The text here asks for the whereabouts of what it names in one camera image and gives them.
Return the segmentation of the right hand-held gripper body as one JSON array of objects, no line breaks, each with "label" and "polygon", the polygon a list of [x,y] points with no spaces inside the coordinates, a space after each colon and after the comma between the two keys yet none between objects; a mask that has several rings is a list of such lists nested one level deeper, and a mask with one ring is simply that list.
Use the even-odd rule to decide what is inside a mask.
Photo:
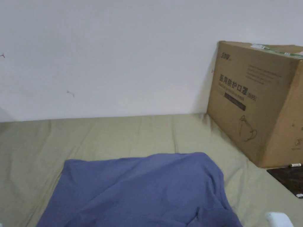
[{"label": "right hand-held gripper body", "polygon": [[270,227],[291,227],[292,222],[285,213],[268,212],[266,213],[266,219]]}]

